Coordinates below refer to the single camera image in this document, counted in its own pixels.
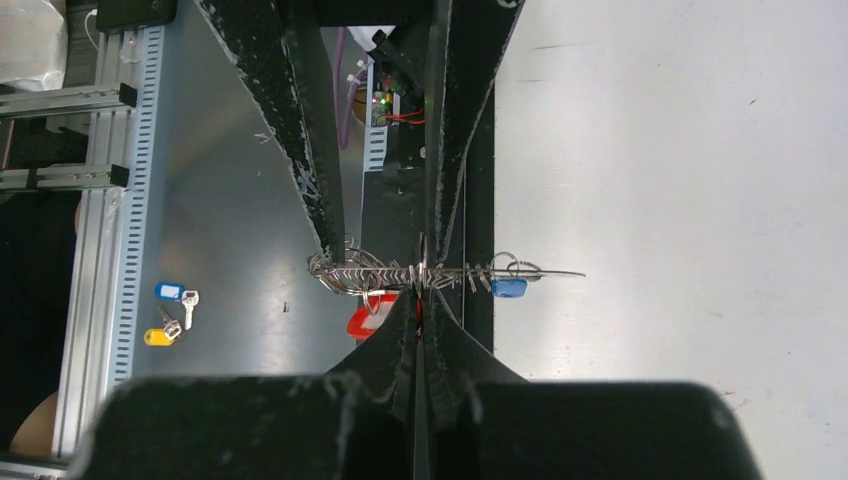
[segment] key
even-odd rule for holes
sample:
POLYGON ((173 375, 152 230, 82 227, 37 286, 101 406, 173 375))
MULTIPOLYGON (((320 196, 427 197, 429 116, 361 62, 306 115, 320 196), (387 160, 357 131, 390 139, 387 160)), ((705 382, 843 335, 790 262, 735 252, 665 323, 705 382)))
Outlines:
POLYGON ((183 306, 186 308, 186 330, 191 329, 191 320, 194 316, 194 307, 200 303, 200 294, 197 290, 186 290, 183 292, 183 306))
POLYGON ((165 333, 165 337, 168 340, 174 341, 183 333, 183 327, 180 325, 180 321, 176 318, 172 317, 171 314, 165 310, 165 307, 159 305, 159 313, 162 314, 162 319, 165 320, 165 328, 162 331, 165 333))
POLYGON ((151 347, 170 347, 174 340, 165 335, 164 328, 151 328, 144 332, 144 343, 151 347))
POLYGON ((185 287, 179 283, 161 282, 156 285, 156 296, 162 300, 179 302, 183 298, 185 287))

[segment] cable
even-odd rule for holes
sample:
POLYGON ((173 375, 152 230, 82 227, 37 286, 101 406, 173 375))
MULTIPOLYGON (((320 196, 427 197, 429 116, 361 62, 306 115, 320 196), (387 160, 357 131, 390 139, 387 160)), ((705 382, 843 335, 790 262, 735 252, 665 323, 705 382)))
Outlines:
POLYGON ((96 16, 97 16, 97 9, 95 8, 92 11, 85 14, 85 20, 82 21, 82 24, 83 24, 83 27, 85 27, 85 36, 88 37, 88 41, 91 42, 91 44, 94 45, 94 49, 99 52, 100 47, 98 47, 97 44, 94 43, 94 39, 91 38, 91 32, 88 31, 88 19, 91 18, 91 17, 96 17, 96 16))

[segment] plastic bag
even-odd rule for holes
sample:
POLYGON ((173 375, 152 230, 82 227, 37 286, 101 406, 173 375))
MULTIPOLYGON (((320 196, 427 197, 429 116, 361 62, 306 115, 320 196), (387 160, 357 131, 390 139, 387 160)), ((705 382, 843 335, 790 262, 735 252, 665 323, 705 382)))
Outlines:
POLYGON ((67 57, 65 0, 0 0, 0 83, 62 88, 67 57))

